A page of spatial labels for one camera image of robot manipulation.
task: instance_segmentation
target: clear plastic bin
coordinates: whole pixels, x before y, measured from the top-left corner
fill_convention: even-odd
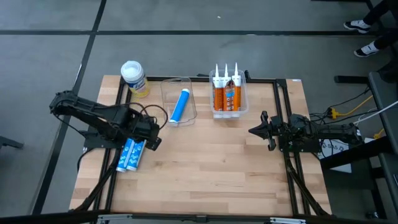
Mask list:
[[[225,70],[218,70],[219,76],[224,76]],[[235,73],[235,70],[228,70],[229,77]],[[246,79],[244,77],[244,72],[242,70],[238,70],[238,75],[242,79],[241,84],[241,110],[240,111],[216,111],[214,109],[214,96],[213,96],[213,77],[216,77],[216,70],[212,70],[209,74],[210,79],[210,106],[213,112],[214,119],[236,119],[242,116],[243,114],[249,111],[249,103],[248,103],[248,91],[246,86]]]
[[[174,108],[177,105],[178,99],[180,98],[181,91],[185,88],[189,89],[190,95],[187,104],[185,105],[182,117],[178,123],[170,122]],[[167,126],[181,127],[195,123],[197,109],[195,106],[195,100],[193,99],[193,90],[190,78],[181,77],[164,80],[160,83],[160,89],[162,90],[163,108],[166,110],[167,115],[169,116]]]

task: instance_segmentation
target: blue and white tube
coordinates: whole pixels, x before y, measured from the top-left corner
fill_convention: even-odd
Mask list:
[[[127,139],[123,151],[120,155],[119,158],[119,163],[118,166],[116,167],[116,170],[119,172],[125,172],[127,169],[127,163],[129,161],[129,158],[131,156],[132,150],[134,148],[134,141],[132,139]]]
[[[177,101],[177,105],[175,105],[172,117],[170,118],[171,123],[178,123],[181,119],[182,113],[184,112],[185,105],[187,105],[187,101],[189,99],[190,91],[189,89],[183,89],[181,91],[180,98]]]
[[[138,168],[138,163],[139,160],[141,159],[142,152],[144,152],[144,146],[147,141],[144,140],[142,142],[137,142],[134,144],[134,147],[132,147],[132,152],[130,155],[130,158],[128,159],[127,163],[127,169],[136,171]]]

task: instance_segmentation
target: person's foot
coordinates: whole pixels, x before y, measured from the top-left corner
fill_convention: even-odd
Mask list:
[[[360,32],[361,34],[365,34],[369,32],[371,29],[370,25],[367,25],[364,21],[350,21],[350,22],[345,22],[344,27],[349,30],[356,30]]]
[[[379,52],[379,49],[377,49],[374,46],[374,42],[371,42],[370,44],[364,46],[363,48],[354,51],[354,54],[357,57],[368,57],[368,56],[374,55],[378,52]]]

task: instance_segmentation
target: orange caulk tube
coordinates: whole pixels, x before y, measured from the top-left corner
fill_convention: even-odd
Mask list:
[[[238,75],[238,63],[235,63],[235,73],[232,76],[232,81],[234,82],[234,96],[233,96],[233,111],[241,110],[241,85],[242,78]]]
[[[213,78],[213,99],[214,110],[223,110],[223,84],[221,78],[218,76],[218,65],[216,64],[216,77]]]
[[[223,111],[232,111],[233,109],[233,97],[234,97],[234,85],[232,79],[228,77],[228,67],[225,64],[225,73],[222,78],[223,83]],[[230,118],[230,114],[223,114],[224,118]]]

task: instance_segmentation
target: butcher block tabletop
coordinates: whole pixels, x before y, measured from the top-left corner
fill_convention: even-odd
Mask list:
[[[120,76],[105,75],[98,102],[113,105]],[[293,113],[308,117],[300,80],[286,80]],[[135,100],[162,106],[160,82],[149,82],[150,94]],[[278,150],[268,151],[267,140],[248,133],[260,124],[261,111],[276,116],[272,84],[248,83],[249,112],[235,121],[214,120],[210,108],[210,85],[193,82],[198,115],[191,126],[163,128],[156,151],[143,152],[137,172],[118,172],[112,212],[177,213],[206,215],[292,215],[284,158]],[[122,102],[128,89],[125,87]],[[284,120],[287,120],[282,89],[279,90]],[[163,123],[157,108],[148,113]],[[76,208],[93,190],[100,176],[104,149],[95,149],[81,161],[70,208]],[[331,212],[317,158],[301,153],[305,183],[328,213]],[[303,213],[299,188],[295,186],[298,209]],[[104,208],[108,184],[101,197]]]

